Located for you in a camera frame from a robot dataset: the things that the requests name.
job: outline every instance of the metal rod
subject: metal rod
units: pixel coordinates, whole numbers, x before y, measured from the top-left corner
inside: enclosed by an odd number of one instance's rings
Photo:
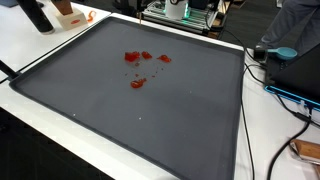
[[[0,70],[8,75],[11,79],[14,79],[18,76],[16,72],[14,72],[9,66],[7,66],[4,62],[0,60]]]

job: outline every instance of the gray mat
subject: gray mat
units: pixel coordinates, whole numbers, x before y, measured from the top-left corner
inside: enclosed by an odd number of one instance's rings
[[[128,51],[154,58],[135,66]],[[225,180],[234,174],[243,63],[242,51],[107,18],[10,85],[179,178]],[[131,88],[139,78],[147,82]]]

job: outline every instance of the red stain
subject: red stain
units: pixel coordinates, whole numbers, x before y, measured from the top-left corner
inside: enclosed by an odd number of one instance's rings
[[[149,54],[149,53],[146,52],[146,51],[143,51],[141,54],[142,54],[142,57],[143,57],[144,59],[146,59],[146,60],[152,58],[151,54]]]
[[[135,51],[135,52],[126,52],[125,56],[124,56],[124,59],[126,61],[129,61],[129,62],[133,62],[133,61],[135,61],[135,60],[137,60],[139,58],[140,58],[140,53],[137,52],[137,51]]]
[[[161,61],[163,61],[163,62],[166,62],[166,63],[171,62],[171,59],[170,59],[168,56],[166,56],[166,55],[161,55],[161,56],[158,57],[157,59],[159,59],[159,60],[161,60]]]
[[[77,24],[78,22],[80,22],[80,19],[76,19],[76,20],[72,21],[71,24]]]
[[[132,88],[137,89],[137,88],[141,88],[143,86],[143,83],[145,83],[147,81],[146,78],[143,79],[139,79],[137,81],[131,81],[130,85]]]

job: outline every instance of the white surface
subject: white surface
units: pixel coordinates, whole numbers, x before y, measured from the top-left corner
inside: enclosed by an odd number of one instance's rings
[[[55,6],[50,1],[42,0],[41,2],[45,4],[42,8],[43,12],[55,28],[55,32],[50,35],[42,35],[20,6],[13,8],[0,6],[0,60],[15,71],[111,14],[107,11],[72,4],[73,7],[82,11],[86,18],[91,10],[96,11],[97,15],[88,25],[65,31],[55,18],[57,11]],[[0,81],[6,77],[0,72]]]
[[[111,16],[138,23],[137,19],[122,15],[113,14]],[[144,21],[142,21],[142,24],[241,49],[236,45],[169,27]],[[261,71],[254,68],[252,70],[258,78],[263,78]],[[256,168],[256,179],[265,180],[272,156],[289,137],[302,129],[303,123],[287,113],[277,100],[265,92],[262,86],[255,82],[248,73],[244,79],[243,95]],[[294,103],[285,102],[290,108],[297,108]],[[10,89],[7,81],[0,85],[0,106],[115,179],[174,179],[174,176],[168,172],[139,156],[15,93]],[[317,120],[320,119],[319,117],[319,113],[315,113]],[[311,126],[301,139],[320,143],[319,132],[318,129]],[[238,134],[235,179],[251,179],[251,167],[242,116]],[[310,165],[292,159],[286,149],[275,164],[272,179],[316,180],[317,176]]]

